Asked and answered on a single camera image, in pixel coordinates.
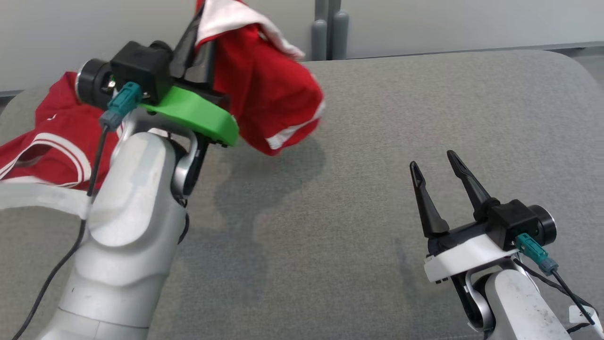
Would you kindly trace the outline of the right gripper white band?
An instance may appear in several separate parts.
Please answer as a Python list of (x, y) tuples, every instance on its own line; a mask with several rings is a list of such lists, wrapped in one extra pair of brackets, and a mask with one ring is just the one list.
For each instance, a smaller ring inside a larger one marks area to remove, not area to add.
[(410, 162), (421, 228), (429, 243), (430, 257), (425, 260), (424, 272), (430, 282), (477, 269), (518, 252), (517, 249), (502, 250), (487, 235), (489, 224), (485, 220), (488, 219), (489, 210), (498, 206), (500, 200), (490, 196), (455, 151), (448, 150), (447, 158), (455, 176), (464, 185), (474, 208), (474, 220), (481, 222), (450, 230), (427, 191), (427, 183), (418, 164)]

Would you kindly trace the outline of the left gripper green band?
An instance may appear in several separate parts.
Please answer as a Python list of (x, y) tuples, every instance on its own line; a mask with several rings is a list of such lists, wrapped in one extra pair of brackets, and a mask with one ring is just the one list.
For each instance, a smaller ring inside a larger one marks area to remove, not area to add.
[[(159, 113), (194, 133), (202, 134), (212, 144), (233, 147), (239, 138), (239, 125), (229, 112), (230, 97), (212, 89), (215, 41), (203, 43), (194, 58), (202, 13), (203, 7), (198, 9), (173, 50), (170, 73), (180, 80), (175, 81), (160, 103), (151, 105), (144, 100), (141, 107), (149, 112)], [(191, 82), (182, 80), (190, 67)]]

